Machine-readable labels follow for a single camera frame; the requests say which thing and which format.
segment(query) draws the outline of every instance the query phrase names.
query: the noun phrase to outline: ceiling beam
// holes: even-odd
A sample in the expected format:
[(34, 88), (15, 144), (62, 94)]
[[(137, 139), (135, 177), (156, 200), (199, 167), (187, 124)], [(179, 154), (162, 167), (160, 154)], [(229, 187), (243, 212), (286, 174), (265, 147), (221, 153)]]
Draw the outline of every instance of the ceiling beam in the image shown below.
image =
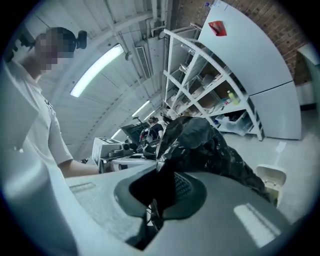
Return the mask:
[(103, 42), (107, 41), (109, 38), (111, 38), (115, 32), (119, 32), (132, 24), (136, 24), (142, 21), (145, 21), (147, 19), (152, 18), (152, 12), (145, 12), (140, 13), (137, 15), (133, 15), (123, 21), (117, 22), (113, 24), (112, 29), (108, 29), (106, 31), (101, 32), (100, 35), (96, 36), (90, 41), (90, 44), (87, 46), (87, 48), (83, 51), (81, 51), (77, 56), (72, 60), (72, 65), (70, 65), (69, 69), (65, 71), (64, 75), (61, 77), (61, 79), (58, 82), (58, 85), (56, 89), (53, 92), (53, 96), (51, 99), (52, 105), (57, 105), (59, 103), (59, 100), (61, 98), (61, 95), (63, 94), (66, 86), (69, 84), (68, 81), (71, 79), (71, 77), (77, 72), (80, 66), (83, 65), (83, 63), (86, 62), (86, 60), (89, 58), (89, 56), (97, 50), (97, 47), (102, 44)]

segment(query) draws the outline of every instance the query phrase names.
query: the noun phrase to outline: plastic bin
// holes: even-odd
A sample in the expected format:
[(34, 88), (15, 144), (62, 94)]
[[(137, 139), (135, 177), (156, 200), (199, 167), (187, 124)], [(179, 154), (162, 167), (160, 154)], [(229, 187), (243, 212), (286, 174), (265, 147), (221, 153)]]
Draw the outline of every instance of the plastic bin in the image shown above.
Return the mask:
[(229, 117), (225, 116), (224, 114), (218, 115), (215, 120), (217, 120), (225, 130), (241, 136), (244, 136), (246, 133), (248, 133), (253, 126), (247, 111), (243, 112), (243, 114), (236, 121), (230, 121)]

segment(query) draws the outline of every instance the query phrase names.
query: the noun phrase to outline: white wall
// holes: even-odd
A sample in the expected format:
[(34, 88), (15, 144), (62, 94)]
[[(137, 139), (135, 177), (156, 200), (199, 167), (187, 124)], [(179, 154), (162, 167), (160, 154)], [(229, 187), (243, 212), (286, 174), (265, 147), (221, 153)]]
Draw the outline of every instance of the white wall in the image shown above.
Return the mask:
[(302, 85), (296, 86), (295, 89), (300, 106), (316, 103), (312, 82), (306, 82)]

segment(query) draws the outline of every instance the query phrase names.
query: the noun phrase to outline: white container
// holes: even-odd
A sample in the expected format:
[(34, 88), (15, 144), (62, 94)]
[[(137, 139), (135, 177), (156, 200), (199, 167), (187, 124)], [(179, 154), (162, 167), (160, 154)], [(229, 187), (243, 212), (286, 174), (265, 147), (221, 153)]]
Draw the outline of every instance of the white container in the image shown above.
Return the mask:
[(154, 162), (155, 160), (146, 159), (144, 158), (144, 155), (140, 153), (133, 154), (131, 156), (120, 157), (111, 161), (115, 172)]
[(230, 121), (229, 117), (220, 114), (215, 118), (221, 124), (224, 130), (244, 136), (253, 127), (253, 123), (245, 111), (236, 121)]
[(272, 203), (278, 207), (283, 196), (283, 186), (287, 179), (284, 169), (268, 164), (259, 164), (255, 172), (263, 181)]

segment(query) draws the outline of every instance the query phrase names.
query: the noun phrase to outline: brick wall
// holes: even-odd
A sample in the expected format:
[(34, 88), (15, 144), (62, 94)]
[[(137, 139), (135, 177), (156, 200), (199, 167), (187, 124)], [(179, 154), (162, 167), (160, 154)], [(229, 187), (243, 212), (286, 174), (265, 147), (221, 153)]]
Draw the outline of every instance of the brick wall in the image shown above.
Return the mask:
[[(174, 0), (171, 29), (192, 23), (203, 26), (210, 11), (205, 0)], [(297, 49), (308, 40), (294, 19), (273, 0), (225, 0), (255, 22), (272, 40), (285, 60), (296, 85), (311, 80), (303, 57)]]

